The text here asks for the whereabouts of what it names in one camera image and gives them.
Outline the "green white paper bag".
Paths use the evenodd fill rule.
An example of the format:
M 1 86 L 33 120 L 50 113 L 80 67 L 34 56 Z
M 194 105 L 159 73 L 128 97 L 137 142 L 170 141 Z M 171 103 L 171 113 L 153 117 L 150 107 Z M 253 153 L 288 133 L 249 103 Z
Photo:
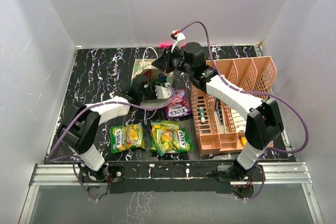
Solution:
M 149 81 L 155 82 L 156 85 L 163 84 L 159 81 L 159 74 L 164 74 L 167 76 L 167 83 L 173 88 L 174 73 L 163 73 L 157 68 L 152 66 L 152 62 L 159 58 L 158 52 L 153 47 L 145 48 L 143 53 L 137 53 L 136 59 L 133 65 L 132 77 L 131 77 L 131 88 L 136 98 L 139 99 L 139 104 L 142 109 L 147 110 L 158 110 L 166 107 L 168 103 L 172 100 L 172 97 L 167 100 L 142 100 L 142 88 Z M 151 78 L 143 75 L 147 70 L 152 71 Z

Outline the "blue snack packet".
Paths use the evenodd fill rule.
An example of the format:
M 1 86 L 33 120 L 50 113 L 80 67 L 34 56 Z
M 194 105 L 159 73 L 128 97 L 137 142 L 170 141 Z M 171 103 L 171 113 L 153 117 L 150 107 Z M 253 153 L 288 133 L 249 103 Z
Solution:
M 164 74 L 159 74 L 159 81 L 162 83 L 166 83 L 167 82 L 167 76 Z

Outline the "red snack packet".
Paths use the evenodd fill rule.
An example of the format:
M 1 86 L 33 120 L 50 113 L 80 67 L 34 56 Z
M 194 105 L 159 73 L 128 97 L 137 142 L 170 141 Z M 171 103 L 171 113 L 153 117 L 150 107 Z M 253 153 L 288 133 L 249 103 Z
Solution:
M 152 71 L 149 69 L 149 70 L 145 71 L 143 75 L 147 76 L 150 79 L 151 75 L 152 75 Z

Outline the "purple snack box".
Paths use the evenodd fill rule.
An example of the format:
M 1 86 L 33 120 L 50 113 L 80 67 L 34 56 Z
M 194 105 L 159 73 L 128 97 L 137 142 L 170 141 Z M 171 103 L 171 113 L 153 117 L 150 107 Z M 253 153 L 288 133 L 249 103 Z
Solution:
M 175 91 L 175 97 L 165 108 L 165 112 L 168 119 L 180 118 L 192 114 L 192 108 L 188 101 L 185 89 Z

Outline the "orange plastic desk organizer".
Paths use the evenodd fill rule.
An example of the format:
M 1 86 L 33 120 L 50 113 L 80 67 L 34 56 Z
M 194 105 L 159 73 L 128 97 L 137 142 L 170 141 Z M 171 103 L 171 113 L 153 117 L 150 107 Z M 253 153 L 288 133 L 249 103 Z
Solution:
M 191 87 L 190 102 L 199 154 L 240 152 L 247 114 L 268 99 L 277 74 L 276 66 L 270 56 L 209 60 L 207 64 L 218 67 L 224 77 L 240 89 L 263 93 L 245 98 L 222 84 L 216 96 L 212 96 Z

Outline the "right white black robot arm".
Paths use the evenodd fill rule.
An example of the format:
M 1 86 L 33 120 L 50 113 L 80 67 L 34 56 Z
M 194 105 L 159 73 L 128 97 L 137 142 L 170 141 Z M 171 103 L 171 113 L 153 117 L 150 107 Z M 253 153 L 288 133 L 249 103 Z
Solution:
M 152 66 L 164 74 L 173 71 L 187 74 L 194 86 L 228 104 L 244 117 L 247 143 L 224 173 L 232 179 L 247 180 L 253 174 L 257 159 L 284 130 L 277 101 L 250 95 L 226 80 L 218 70 L 206 64 L 205 52 L 197 42 L 189 42 L 181 49 L 165 48 Z

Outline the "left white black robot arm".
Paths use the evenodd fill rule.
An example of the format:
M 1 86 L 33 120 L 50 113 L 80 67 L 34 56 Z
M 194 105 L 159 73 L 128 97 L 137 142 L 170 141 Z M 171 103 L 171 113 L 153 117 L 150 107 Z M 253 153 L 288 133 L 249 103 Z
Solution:
M 129 88 L 109 100 L 96 104 L 73 104 L 65 114 L 57 137 L 83 161 L 84 173 L 95 181 L 104 181 L 109 172 L 105 158 L 94 145 L 98 127 L 127 115 L 133 109 L 130 103 L 139 106 L 144 101 L 157 98 L 154 82 L 145 75 L 138 75 Z

